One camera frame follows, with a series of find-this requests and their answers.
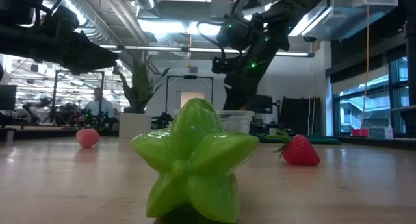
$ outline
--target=clear plastic bin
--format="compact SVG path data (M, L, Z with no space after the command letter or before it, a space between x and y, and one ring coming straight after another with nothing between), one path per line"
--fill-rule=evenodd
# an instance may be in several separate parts
M248 134L254 112L244 110L217 110L222 126L227 131L243 132Z

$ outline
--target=pink fruit toy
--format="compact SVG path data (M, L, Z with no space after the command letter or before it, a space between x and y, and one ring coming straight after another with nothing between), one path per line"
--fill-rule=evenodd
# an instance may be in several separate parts
M90 148L99 142L99 134L94 129L82 129L77 132L77 141L83 148Z

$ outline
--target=green star fruit toy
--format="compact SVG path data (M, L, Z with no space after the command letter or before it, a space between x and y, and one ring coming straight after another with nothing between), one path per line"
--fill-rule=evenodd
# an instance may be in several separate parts
M133 149L159 172L149 194L147 217L161 217L190 204L213 221L237 222L239 195L234 171L258 144L257 137L225 131L206 100L189 100L171 129L150 131L131 140Z

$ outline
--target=table surface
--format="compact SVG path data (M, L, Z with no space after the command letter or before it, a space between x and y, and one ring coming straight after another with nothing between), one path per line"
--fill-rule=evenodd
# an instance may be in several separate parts
M416 223L416 151L316 145L318 167L288 166L260 145L236 172L239 223ZM74 138L0 145L0 222L213 223L185 211L145 216L157 178L128 141Z

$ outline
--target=strawberry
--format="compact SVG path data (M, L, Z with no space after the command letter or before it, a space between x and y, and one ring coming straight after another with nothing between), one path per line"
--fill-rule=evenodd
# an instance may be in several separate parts
M285 145L276 152L290 165L317 166L320 158L311 145L311 142L302 135L296 135L292 140L287 132L279 130L280 135L275 137L283 140Z

